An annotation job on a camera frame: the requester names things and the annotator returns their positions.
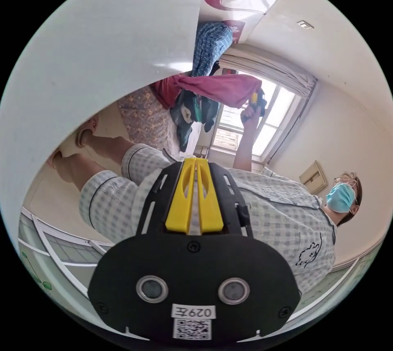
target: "bed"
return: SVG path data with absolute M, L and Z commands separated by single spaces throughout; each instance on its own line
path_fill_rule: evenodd
M 163 108 L 149 86 L 121 98 L 117 106 L 129 138 L 135 144 L 144 143 L 160 150 L 165 149 L 174 158 L 194 153 L 202 124 L 193 123 L 187 149 L 185 153 L 180 152 L 177 126 L 169 110 Z

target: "slipper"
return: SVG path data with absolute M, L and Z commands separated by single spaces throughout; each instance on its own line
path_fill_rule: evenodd
M 75 145 L 78 148 L 83 148 L 84 145 L 82 144 L 82 135 L 86 130 L 91 130 L 92 134 L 95 133 L 97 130 L 98 125 L 98 114 L 92 116 L 88 121 L 86 121 L 83 125 L 79 127 L 77 130 L 77 136 L 75 138 Z
M 57 149 L 50 155 L 50 157 L 48 158 L 48 160 L 46 161 L 46 163 L 48 164 L 49 167 L 54 168 L 54 167 L 53 167 L 53 159 L 54 159 L 54 157 L 55 157 L 58 153 L 59 153 L 60 156 L 61 156 L 60 148 L 57 148 Z

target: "label sticker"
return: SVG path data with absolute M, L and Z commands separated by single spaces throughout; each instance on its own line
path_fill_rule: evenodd
M 171 317 L 182 320 L 214 320 L 216 306 L 191 306 L 173 303 Z
M 182 340 L 211 340 L 212 320 L 175 318 L 173 337 Z

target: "person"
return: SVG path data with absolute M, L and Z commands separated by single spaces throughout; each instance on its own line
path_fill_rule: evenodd
M 334 180 L 326 204 L 307 188 L 268 168 L 251 172 L 254 137 L 260 109 L 243 110 L 248 120 L 229 169 L 248 206 L 254 238 L 276 249 L 288 262 L 300 293 L 319 283 L 334 265 L 337 227 L 358 211 L 362 189 L 359 178 L 345 173 Z M 101 167 L 83 154 L 63 157 L 56 150 L 47 160 L 60 178 L 80 191 L 82 219 L 118 243 L 134 236 L 145 198 L 161 170 L 174 159 L 144 144 L 133 144 L 122 137 L 95 135 L 97 115 L 76 132 L 75 144 L 88 146 L 98 155 L 121 166 L 121 176 Z M 199 234 L 196 191 L 189 234 Z

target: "ceiling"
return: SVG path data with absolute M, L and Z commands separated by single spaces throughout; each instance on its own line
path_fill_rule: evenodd
M 300 20 L 314 29 L 301 28 Z M 382 69 L 359 32 L 328 0 L 279 0 L 246 43 L 345 91 L 393 137 L 393 100 Z

